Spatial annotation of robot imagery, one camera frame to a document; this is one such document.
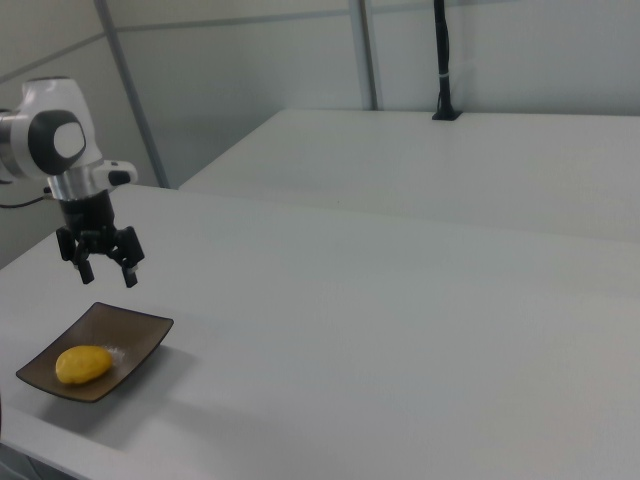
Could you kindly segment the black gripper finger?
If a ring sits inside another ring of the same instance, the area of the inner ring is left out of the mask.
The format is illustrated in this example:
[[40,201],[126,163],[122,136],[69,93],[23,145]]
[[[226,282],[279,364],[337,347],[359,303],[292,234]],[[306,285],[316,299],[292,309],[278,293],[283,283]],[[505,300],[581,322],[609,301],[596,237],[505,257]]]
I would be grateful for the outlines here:
[[94,280],[94,274],[89,261],[90,252],[85,242],[76,240],[67,227],[57,229],[56,238],[62,260],[73,264],[83,284],[90,284]]
[[136,272],[138,264],[145,258],[145,255],[133,227],[129,226],[115,231],[107,257],[121,267],[127,288],[132,288],[138,283]]

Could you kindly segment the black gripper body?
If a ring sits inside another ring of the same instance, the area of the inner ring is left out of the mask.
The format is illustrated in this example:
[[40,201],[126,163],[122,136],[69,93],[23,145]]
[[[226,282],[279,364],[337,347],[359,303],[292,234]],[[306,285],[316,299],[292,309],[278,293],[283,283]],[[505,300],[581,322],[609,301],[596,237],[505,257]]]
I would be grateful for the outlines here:
[[76,240],[83,240],[90,253],[107,253],[116,231],[114,211],[109,193],[104,190],[96,195],[59,201],[65,225]]

